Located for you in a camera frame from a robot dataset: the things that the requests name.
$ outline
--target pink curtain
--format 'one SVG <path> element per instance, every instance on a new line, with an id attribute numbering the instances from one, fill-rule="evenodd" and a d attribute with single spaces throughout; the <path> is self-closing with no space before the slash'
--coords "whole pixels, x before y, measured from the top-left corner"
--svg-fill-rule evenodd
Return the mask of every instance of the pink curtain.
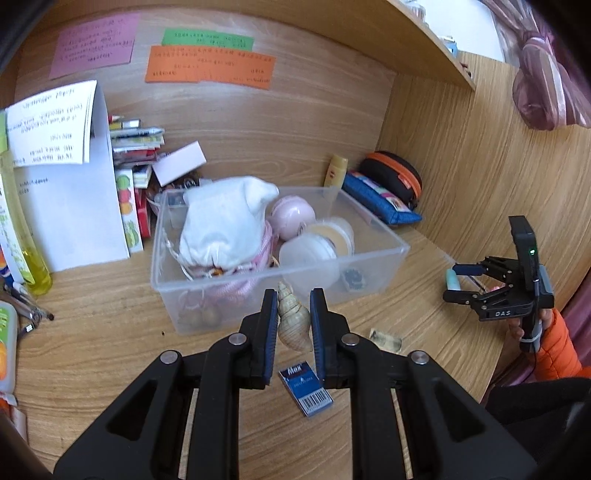
<path id="1" fill-rule="evenodd" d="M 537 130 L 591 127 L 591 89 L 570 52 L 523 0 L 480 0 L 494 14 L 508 63 L 519 66 L 513 101 Z"/>

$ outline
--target yellow lotion bottle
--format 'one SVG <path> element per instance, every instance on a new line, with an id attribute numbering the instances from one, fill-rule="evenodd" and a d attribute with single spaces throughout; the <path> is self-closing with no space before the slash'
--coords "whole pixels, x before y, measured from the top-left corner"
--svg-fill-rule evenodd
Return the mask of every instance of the yellow lotion bottle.
<path id="1" fill-rule="evenodd" d="M 14 162 L 8 149 L 6 112 L 0 111 L 0 229 L 18 270 L 34 295 L 47 293 L 53 284 L 43 257 L 37 250 L 18 198 Z"/>
<path id="2" fill-rule="evenodd" d="M 341 188 L 345 181 L 345 175 L 347 175 L 347 164 L 349 160 L 338 155 L 333 155 L 330 159 L 329 169 L 326 172 L 326 178 L 324 179 L 325 187 L 337 187 Z"/>

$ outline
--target tape roll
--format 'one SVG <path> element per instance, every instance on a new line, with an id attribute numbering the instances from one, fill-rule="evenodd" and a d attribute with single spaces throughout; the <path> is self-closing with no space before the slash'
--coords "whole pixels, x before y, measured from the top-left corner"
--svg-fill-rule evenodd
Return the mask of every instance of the tape roll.
<path id="1" fill-rule="evenodd" d="M 355 253 L 353 228 L 342 217 L 330 217 L 310 223 L 304 232 L 315 233 L 328 239 L 339 257 L 349 257 Z"/>

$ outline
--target orange sleeve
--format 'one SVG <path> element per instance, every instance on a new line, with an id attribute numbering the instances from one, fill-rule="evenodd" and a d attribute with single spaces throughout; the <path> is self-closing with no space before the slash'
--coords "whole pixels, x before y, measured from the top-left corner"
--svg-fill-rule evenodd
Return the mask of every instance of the orange sleeve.
<path id="1" fill-rule="evenodd" d="M 591 378 L 591 367 L 582 368 L 562 315 L 556 309 L 552 309 L 552 312 L 552 325 L 542 335 L 540 351 L 536 354 L 536 379 Z"/>

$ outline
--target blue cigarette pack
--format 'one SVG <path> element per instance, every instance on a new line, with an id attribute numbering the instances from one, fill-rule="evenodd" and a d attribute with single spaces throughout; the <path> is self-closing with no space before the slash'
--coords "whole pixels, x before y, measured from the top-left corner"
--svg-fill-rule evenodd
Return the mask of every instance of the blue cigarette pack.
<path id="1" fill-rule="evenodd" d="M 308 362 L 281 370 L 279 375 L 306 417 L 332 405 L 333 399 L 320 385 L 318 377 Z"/>

